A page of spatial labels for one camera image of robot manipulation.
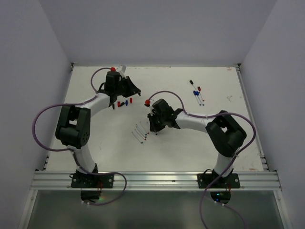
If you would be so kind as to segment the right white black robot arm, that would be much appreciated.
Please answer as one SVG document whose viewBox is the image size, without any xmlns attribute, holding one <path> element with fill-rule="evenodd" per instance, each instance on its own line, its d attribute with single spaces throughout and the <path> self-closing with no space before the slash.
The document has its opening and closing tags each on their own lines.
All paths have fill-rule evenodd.
<svg viewBox="0 0 305 229">
<path fill-rule="evenodd" d="M 175 129 L 191 129 L 208 134 L 218 152 L 217 161 L 212 170 L 212 181 L 217 187 L 224 187 L 229 182 L 229 174 L 236 151 L 243 145 L 247 134 L 231 115 L 217 116 L 211 121 L 185 114 L 183 109 L 173 110 L 164 99 L 146 100 L 150 108 L 147 117 L 151 132 L 159 132 L 165 127 Z"/>
</svg>

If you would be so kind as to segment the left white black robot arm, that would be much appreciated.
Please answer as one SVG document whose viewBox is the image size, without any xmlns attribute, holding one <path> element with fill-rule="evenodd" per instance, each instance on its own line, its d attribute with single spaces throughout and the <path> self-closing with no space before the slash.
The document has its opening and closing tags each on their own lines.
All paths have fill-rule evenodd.
<svg viewBox="0 0 305 229">
<path fill-rule="evenodd" d="M 95 96 L 80 105 L 65 104 L 61 108 L 55 137 L 71 151 L 77 165 L 77 171 L 83 174 L 82 181 L 88 187 L 98 184 L 99 175 L 88 141 L 91 131 L 91 118 L 103 109 L 117 101 L 119 96 L 125 98 L 140 95 L 141 90 L 136 87 L 130 77 L 125 76 L 123 70 L 107 68 L 105 82 L 98 89 L 94 88 Z"/>
</svg>

